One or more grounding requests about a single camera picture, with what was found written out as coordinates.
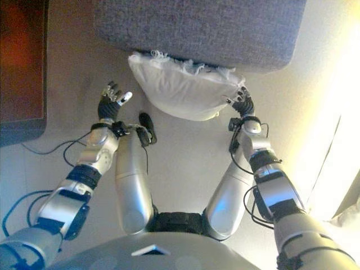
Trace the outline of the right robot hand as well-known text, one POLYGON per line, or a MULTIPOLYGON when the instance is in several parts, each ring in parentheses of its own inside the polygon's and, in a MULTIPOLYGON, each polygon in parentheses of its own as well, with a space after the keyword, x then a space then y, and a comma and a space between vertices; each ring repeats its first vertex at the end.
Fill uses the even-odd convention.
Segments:
POLYGON ((237 89, 235 97, 223 95, 222 100, 237 111, 241 117, 254 116, 254 103, 245 86, 241 86, 237 89))

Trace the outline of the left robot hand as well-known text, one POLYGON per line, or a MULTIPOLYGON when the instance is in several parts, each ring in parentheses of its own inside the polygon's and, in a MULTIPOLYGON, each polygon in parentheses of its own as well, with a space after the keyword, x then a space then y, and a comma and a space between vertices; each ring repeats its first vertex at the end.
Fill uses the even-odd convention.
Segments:
POLYGON ((122 93, 118 90, 118 85, 110 81, 101 93, 101 99, 98 104, 99 119, 112 119, 115 121, 120 108, 127 103, 132 96, 132 92, 122 93))

